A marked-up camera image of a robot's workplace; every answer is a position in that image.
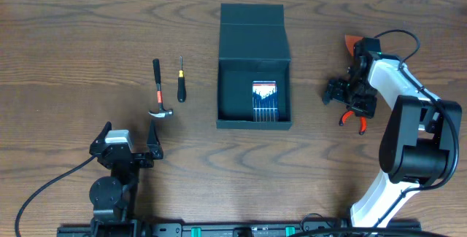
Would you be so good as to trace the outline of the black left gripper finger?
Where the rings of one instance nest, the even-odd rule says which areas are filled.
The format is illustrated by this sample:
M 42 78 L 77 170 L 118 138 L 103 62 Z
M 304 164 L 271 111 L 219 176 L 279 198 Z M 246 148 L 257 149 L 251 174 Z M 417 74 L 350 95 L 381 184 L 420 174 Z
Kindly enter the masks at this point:
M 159 139 L 158 139 L 157 132 L 156 132 L 156 126 L 155 126 L 154 120 L 150 121 L 150 127 L 149 127 L 148 136 L 147 136 L 147 146 L 148 147 L 160 147 L 161 146 Z
M 93 141 L 92 145 L 93 146 L 96 146 L 98 144 L 105 144 L 105 138 L 107 136 L 107 134 L 112 130 L 112 124 L 111 122 L 106 122 L 106 124 L 104 125 L 103 129 L 101 130 L 101 132 L 99 133 L 99 135 L 95 138 L 95 140 Z

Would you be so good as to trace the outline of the small claw hammer black grip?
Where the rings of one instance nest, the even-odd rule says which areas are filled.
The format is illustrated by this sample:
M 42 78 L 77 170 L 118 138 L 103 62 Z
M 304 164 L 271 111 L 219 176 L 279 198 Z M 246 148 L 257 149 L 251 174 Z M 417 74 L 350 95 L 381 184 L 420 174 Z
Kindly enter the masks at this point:
M 171 117 L 173 115 L 173 110 L 164 109 L 163 107 L 160 61 L 157 58 L 153 60 L 153 71 L 154 71 L 154 78 L 155 78 L 155 84 L 156 84 L 156 98 L 158 102 L 158 111 L 157 112 L 149 111 L 149 115 L 151 115 L 154 118 Z

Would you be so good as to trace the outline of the black yellow screwdriver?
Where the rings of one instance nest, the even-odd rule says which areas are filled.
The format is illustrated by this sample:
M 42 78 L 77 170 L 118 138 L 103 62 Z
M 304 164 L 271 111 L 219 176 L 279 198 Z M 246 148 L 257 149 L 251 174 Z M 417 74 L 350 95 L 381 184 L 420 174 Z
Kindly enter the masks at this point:
M 180 56 L 180 70 L 178 76 L 178 89 L 177 89 L 177 99 L 180 103 L 184 103 L 187 98 L 187 91 L 185 86 L 185 73 L 183 70 L 183 58 Z

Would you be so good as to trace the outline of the orange scraper wooden handle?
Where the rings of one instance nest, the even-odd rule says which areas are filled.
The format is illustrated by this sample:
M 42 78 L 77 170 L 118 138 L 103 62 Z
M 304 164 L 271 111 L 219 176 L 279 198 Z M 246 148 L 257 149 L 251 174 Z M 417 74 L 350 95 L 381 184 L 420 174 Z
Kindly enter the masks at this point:
M 354 56 L 355 54 L 355 51 L 354 51 L 355 44 L 362 39 L 363 39 L 363 36 L 354 36 L 354 35 L 349 35 L 349 34 L 344 35 L 346 48 L 351 56 Z

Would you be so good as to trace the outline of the precision screwdriver set case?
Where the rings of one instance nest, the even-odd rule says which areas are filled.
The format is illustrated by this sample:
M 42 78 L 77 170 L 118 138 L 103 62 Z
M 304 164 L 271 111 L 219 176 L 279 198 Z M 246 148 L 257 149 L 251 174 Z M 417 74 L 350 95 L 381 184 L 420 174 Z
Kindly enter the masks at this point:
M 279 120 L 275 81 L 252 82 L 252 110 L 255 122 L 276 122 Z

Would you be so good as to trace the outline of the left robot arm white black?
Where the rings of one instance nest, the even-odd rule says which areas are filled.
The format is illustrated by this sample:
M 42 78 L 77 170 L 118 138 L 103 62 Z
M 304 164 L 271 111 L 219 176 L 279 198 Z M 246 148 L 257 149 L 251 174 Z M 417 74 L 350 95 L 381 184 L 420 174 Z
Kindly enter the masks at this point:
M 153 227 L 136 218 L 134 209 L 139 185 L 139 172 L 152 168 L 163 159 L 163 150 L 150 122 L 147 152 L 134 152 L 128 130 L 114 130 L 110 122 L 90 145 L 90 154 L 110 170 L 109 176 L 97 179 L 90 188 L 93 204 L 92 236 L 151 236 Z

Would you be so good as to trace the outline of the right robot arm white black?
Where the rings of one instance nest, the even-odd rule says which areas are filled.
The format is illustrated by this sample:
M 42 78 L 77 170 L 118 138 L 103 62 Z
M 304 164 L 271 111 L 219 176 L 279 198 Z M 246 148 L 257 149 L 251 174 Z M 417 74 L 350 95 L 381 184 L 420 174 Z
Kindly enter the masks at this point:
M 378 95 L 392 110 L 379 146 L 379 173 L 350 208 L 354 228 L 385 228 L 412 196 L 453 177 L 462 108 L 428 91 L 403 58 L 382 52 L 379 38 L 347 35 L 345 44 L 353 59 L 349 77 L 330 80 L 323 103 L 344 104 L 339 124 L 356 116 L 360 134 L 375 115 Z

